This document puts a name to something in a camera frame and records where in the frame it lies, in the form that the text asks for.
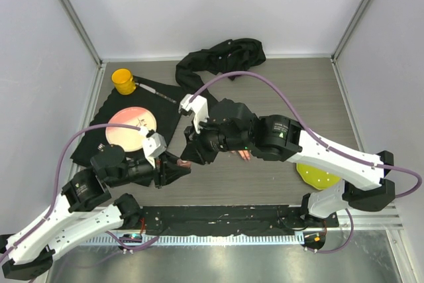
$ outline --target white bracket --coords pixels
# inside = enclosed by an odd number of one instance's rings
[[[309,214],[317,218],[325,219],[335,211],[348,208],[348,202],[343,200],[344,192],[344,180],[320,192],[313,192],[307,204]]]
[[[152,165],[153,168],[156,167],[156,160],[159,155],[166,151],[166,141],[165,138],[158,133],[154,133],[152,136],[147,139],[142,140],[144,156],[147,161]]]
[[[207,100],[203,96],[196,96],[196,98],[190,102],[192,94],[187,94],[180,103],[180,113],[184,110],[188,115],[194,113],[193,125],[197,134],[200,133],[201,126],[200,122],[206,122],[209,118],[207,110]]]

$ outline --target black towel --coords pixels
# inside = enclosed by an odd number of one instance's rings
[[[127,107],[143,107],[148,109],[156,118],[158,125],[157,132],[160,133],[169,144],[176,130],[180,114],[178,107],[180,101],[186,95],[184,90],[178,86],[161,84],[155,81],[134,77],[136,82],[148,85],[154,88],[158,93],[162,93],[175,101],[176,104],[167,101],[163,97],[157,96],[141,87],[129,95],[121,95],[116,89],[113,89],[106,102],[100,108],[90,125],[108,123],[117,112]],[[75,152],[72,154],[72,160],[79,165],[90,166],[90,158],[97,154],[100,144],[107,145],[105,129],[96,129],[86,132]],[[128,152],[130,158],[141,158],[144,156],[142,149],[135,152]]]
[[[203,81],[195,72],[209,71],[212,74],[231,71],[247,71],[251,66],[258,66],[266,60],[262,43],[254,39],[227,40],[210,49],[189,53],[176,66],[175,79],[186,93],[193,94],[203,86]],[[206,97],[208,108],[216,103],[207,90],[202,93]]]

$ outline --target metal frame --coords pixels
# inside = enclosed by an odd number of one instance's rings
[[[59,1],[60,1],[60,4],[62,5],[62,8],[65,10],[66,14],[68,15],[69,19],[74,25],[77,33],[81,37],[82,42],[85,44],[85,47],[87,48],[88,52],[91,54],[91,57],[93,58],[97,67],[100,67],[102,63],[100,56],[97,53],[93,43],[91,42],[90,37],[85,31],[84,26],[82,25],[82,22],[80,21],[80,18],[78,18],[78,15],[75,12],[75,9],[72,6],[70,0],[59,0]]]
[[[300,59],[300,58],[331,58],[332,54],[267,54],[267,59]],[[156,61],[180,61],[185,56],[163,56],[154,58],[105,58],[102,60],[103,63],[110,62],[156,62]]]
[[[339,44],[336,47],[336,50],[332,56],[333,61],[337,61],[337,59],[339,59],[339,56],[341,55],[341,52],[343,51],[343,49],[346,46],[346,43],[349,41],[350,37],[352,36],[352,33],[354,32],[357,24],[359,23],[360,19],[362,18],[362,16],[365,14],[365,11],[367,10],[367,8],[369,7],[369,5],[371,4],[372,0],[361,0],[360,4],[355,12],[355,14],[353,15],[352,19],[350,20]]]
[[[340,93],[343,98],[344,106],[346,107],[347,115],[348,115],[350,124],[352,125],[353,135],[356,139],[356,143],[358,144],[358,150],[360,150],[361,152],[364,152],[366,147],[364,145],[364,141],[361,138],[362,133],[360,132],[360,129],[358,125],[356,124],[357,120],[356,120],[355,113],[352,110],[352,107],[350,106],[350,101],[347,94],[345,81],[343,80],[343,77],[340,73],[339,63],[332,59],[331,64],[333,65],[334,74],[336,75],[336,80],[340,88]]]
[[[414,269],[414,265],[417,264],[411,262],[411,258],[406,249],[409,243],[406,242],[405,230],[386,231],[386,233],[402,282],[422,282],[418,277],[418,271]]]

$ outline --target yellow cup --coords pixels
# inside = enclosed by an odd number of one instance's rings
[[[113,85],[122,95],[131,94],[135,90],[135,82],[131,71],[128,69],[118,69],[112,74]]]

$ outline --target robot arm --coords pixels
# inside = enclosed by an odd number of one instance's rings
[[[190,173],[179,167],[178,157],[165,151],[162,136],[151,134],[143,142],[145,158],[129,160],[117,145],[104,146],[91,158],[91,168],[79,171],[56,198],[50,217],[25,241],[11,249],[3,265],[5,278],[31,280],[46,272],[55,260],[80,243],[113,229],[131,229],[140,219],[140,206],[129,194],[122,195],[104,210],[83,221],[88,211],[111,199],[107,186],[116,187],[130,182],[148,186],[153,180],[161,188]],[[14,247],[25,233],[39,223],[46,212],[14,235],[0,236],[0,253]]]
[[[187,95],[180,104],[183,115],[195,113],[193,125],[184,131],[187,146],[181,158],[198,164],[215,160],[218,152],[249,149],[263,160],[307,164],[343,178],[337,185],[302,200],[304,217],[326,218],[351,206],[364,211],[380,211],[395,198],[394,183],[384,179],[388,171],[377,164],[393,164],[389,152],[366,154],[318,137],[329,146],[370,162],[368,167],[323,148],[299,122],[282,115],[257,117],[245,104],[224,99],[211,113],[206,99]]]

